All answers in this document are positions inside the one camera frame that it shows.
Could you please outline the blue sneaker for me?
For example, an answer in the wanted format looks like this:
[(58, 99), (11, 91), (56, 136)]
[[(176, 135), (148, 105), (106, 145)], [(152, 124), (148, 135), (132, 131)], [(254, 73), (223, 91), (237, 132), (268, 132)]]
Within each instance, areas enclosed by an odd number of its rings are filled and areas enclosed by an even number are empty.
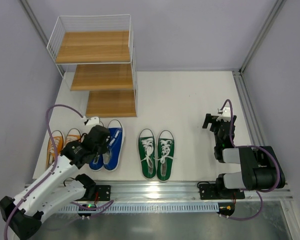
[(115, 171), (120, 163), (121, 153), (125, 141), (125, 130), (121, 122), (113, 119), (107, 126), (110, 132), (110, 141), (108, 149), (103, 157), (103, 166), (107, 171)]
[(89, 168), (94, 171), (100, 171), (103, 168), (104, 165), (104, 160), (103, 160), (103, 155), (97, 155), (90, 163), (89, 163)]

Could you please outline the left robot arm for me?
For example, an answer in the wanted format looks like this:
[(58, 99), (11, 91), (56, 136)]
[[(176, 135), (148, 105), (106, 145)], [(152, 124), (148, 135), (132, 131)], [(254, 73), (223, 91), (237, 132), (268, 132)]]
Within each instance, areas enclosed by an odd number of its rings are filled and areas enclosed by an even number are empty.
[(94, 126), (83, 141), (69, 142), (54, 163), (30, 186), (14, 197), (0, 200), (0, 213), (5, 230), (12, 230), (20, 240), (28, 240), (57, 210), (77, 200), (94, 200), (98, 187), (86, 174), (79, 174), (67, 186), (66, 179), (108, 150), (111, 132), (102, 125)]

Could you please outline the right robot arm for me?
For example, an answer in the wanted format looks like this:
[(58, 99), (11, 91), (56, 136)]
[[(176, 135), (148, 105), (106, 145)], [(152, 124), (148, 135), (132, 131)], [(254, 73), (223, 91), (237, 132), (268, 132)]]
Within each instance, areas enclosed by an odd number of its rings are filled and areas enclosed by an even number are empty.
[(240, 171), (221, 173), (215, 182), (198, 183), (202, 200), (244, 199), (242, 190), (265, 191), (272, 187), (282, 189), (286, 178), (271, 146), (244, 146), (235, 148), (231, 143), (235, 127), (230, 119), (207, 113), (202, 127), (213, 132), (215, 147), (214, 157), (222, 164), (240, 165)]

